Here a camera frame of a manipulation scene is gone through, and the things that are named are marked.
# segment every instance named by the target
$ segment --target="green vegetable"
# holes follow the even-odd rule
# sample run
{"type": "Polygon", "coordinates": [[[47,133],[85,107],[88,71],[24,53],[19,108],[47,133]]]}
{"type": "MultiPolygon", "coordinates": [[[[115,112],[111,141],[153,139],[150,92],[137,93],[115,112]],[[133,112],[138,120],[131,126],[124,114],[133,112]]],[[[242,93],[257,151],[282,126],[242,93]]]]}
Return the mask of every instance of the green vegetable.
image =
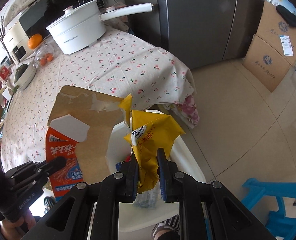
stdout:
{"type": "Polygon", "coordinates": [[[23,73],[26,71],[26,69],[29,66],[27,64],[22,64],[20,67],[17,68],[17,72],[16,72],[16,78],[14,80],[14,82],[17,82],[18,79],[23,75],[23,73]]]}
{"type": "Polygon", "coordinates": [[[15,94],[18,90],[19,86],[16,86],[14,89],[12,89],[12,92],[15,94]]]}

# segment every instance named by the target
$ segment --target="blue plastic stool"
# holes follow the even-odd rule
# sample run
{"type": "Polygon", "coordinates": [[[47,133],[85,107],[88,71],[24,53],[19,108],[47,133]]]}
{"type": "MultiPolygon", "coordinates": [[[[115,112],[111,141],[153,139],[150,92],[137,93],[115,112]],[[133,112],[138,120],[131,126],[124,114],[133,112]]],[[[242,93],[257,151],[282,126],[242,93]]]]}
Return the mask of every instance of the blue plastic stool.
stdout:
{"type": "Polygon", "coordinates": [[[249,188],[248,195],[242,203],[251,210],[263,196],[275,196],[278,211],[270,211],[266,228],[273,236],[293,240],[296,236],[296,218],[286,217],[283,197],[296,198],[296,183],[261,182],[255,178],[248,179],[243,187],[249,188]]]}

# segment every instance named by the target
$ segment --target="refrigerator door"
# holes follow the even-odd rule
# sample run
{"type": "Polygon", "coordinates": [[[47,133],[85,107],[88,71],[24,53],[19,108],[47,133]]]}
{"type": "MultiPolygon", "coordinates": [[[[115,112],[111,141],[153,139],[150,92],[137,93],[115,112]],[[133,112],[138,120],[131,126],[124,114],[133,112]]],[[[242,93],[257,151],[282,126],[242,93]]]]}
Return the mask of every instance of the refrigerator door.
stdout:
{"type": "Polygon", "coordinates": [[[265,0],[237,0],[233,25],[223,60],[245,57],[257,32],[265,0]]]}
{"type": "Polygon", "coordinates": [[[158,0],[162,47],[189,68],[221,61],[236,0],[158,0]]]}

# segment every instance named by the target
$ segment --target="refrigerator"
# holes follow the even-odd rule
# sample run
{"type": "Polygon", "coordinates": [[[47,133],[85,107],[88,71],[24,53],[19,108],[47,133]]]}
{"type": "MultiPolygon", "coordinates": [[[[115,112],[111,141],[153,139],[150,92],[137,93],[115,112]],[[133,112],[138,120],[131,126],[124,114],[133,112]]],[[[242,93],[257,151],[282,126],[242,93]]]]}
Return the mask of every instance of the refrigerator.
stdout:
{"type": "Polygon", "coordinates": [[[265,0],[125,0],[151,2],[153,14],[129,16],[136,36],[162,47],[189,68],[244,57],[265,0]]]}

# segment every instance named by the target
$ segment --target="white bowl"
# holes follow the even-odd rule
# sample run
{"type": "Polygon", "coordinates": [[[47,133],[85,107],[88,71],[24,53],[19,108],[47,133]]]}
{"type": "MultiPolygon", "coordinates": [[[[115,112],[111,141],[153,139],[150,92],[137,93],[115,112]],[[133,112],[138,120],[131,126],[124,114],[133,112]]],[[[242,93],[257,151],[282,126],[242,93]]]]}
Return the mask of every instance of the white bowl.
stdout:
{"type": "Polygon", "coordinates": [[[25,70],[22,76],[17,80],[17,82],[15,82],[15,85],[19,86],[18,90],[20,91],[24,90],[30,84],[37,71],[37,68],[32,62],[29,62],[28,65],[28,68],[25,70]]]}

